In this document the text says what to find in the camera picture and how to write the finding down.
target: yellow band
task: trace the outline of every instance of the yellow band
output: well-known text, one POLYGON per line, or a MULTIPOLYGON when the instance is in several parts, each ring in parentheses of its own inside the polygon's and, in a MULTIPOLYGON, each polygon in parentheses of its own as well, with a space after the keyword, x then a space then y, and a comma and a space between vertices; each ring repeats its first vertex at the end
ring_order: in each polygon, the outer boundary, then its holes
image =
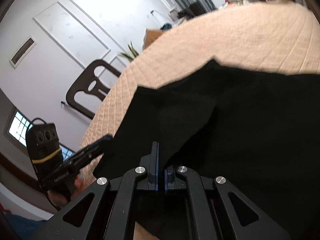
POLYGON ((44 163, 44 162, 52 159, 53 157, 55 157, 60 151, 61 151, 61 148, 59 148, 58 150, 55 150, 53 153, 51 153, 51 154, 48 155, 47 157, 44 157, 43 159, 40 159, 40 160, 32 160, 32 163, 33 163, 33 164, 44 163))

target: window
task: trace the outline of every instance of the window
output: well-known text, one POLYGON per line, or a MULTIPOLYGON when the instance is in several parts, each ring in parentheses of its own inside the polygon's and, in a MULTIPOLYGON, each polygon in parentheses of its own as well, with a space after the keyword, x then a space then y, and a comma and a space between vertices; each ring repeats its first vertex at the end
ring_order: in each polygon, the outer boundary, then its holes
MULTIPOLYGON (((28 120, 22 113, 20 113, 17 109, 13 112, 10 122, 7 128, 7 134, 15 139, 15 142, 18 145, 15 145, 21 149, 23 147, 23 152, 26 153, 26 131, 28 126, 30 125, 30 120, 28 120)), ((60 148, 62 150, 63 160, 66 160, 71 155, 73 155, 74 151, 66 147, 65 145, 60 143, 60 148)))

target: black cloth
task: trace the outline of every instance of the black cloth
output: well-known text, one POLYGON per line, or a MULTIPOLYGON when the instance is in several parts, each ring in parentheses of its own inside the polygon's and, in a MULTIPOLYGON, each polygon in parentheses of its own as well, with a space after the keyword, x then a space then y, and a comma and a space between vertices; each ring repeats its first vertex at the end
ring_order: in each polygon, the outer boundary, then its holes
MULTIPOLYGON (((319 130, 319 75, 251 72, 212 60, 158 90, 138 87, 113 154, 102 158, 94 175, 122 176, 158 141, 160 168, 184 165, 209 178, 224 176, 292 239, 307 233, 312 239, 316 233, 308 227, 317 224, 320 197, 319 130)), ((173 219, 183 221, 177 209, 184 203, 154 201, 149 207, 156 218, 141 215, 137 221, 160 239, 187 239, 185 227, 172 225, 173 219)))

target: quilted mattress cover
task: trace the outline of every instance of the quilted mattress cover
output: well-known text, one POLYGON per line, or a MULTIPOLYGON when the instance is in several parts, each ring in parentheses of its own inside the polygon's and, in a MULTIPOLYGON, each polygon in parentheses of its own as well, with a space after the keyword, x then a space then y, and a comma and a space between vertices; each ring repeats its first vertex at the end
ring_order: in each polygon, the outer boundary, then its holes
MULTIPOLYGON (((222 65, 284 74, 320 72, 320 25, 289 0, 230 6, 177 26, 158 38, 121 74, 92 120, 81 147, 114 135, 137 86, 158 88, 182 79, 211 58, 222 65)), ((82 170, 84 181, 100 158, 82 170)))

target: camera lens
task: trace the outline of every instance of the camera lens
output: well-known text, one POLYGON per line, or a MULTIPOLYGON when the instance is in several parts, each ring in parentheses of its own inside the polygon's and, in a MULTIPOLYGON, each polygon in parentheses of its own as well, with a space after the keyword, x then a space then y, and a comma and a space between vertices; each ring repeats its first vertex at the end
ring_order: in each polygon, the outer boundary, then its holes
POLYGON ((47 138, 48 141, 51 140, 51 133, 49 131, 44 131, 44 135, 47 138))
POLYGON ((40 132, 40 133, 38 133, 38 140, 39 140, 39 142, 43 142, 43 134, 40 132))
POLYGON ((55 129, 52 130, 52 136, 53 136, 53 137, 57 137, 57 132, 56 132, 55 129))

